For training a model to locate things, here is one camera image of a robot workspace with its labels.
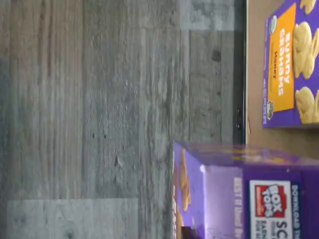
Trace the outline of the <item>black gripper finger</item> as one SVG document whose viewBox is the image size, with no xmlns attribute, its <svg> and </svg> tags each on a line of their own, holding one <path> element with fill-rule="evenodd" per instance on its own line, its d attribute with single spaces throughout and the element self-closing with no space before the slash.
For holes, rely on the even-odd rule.
<svg viewBox="0 0 319 239">
<path fill-rule="evenodd" d="M 182 239 L 198 239 L 198 235 L 195 229 L 191 227 L 181 227 Z"/>
</svg>

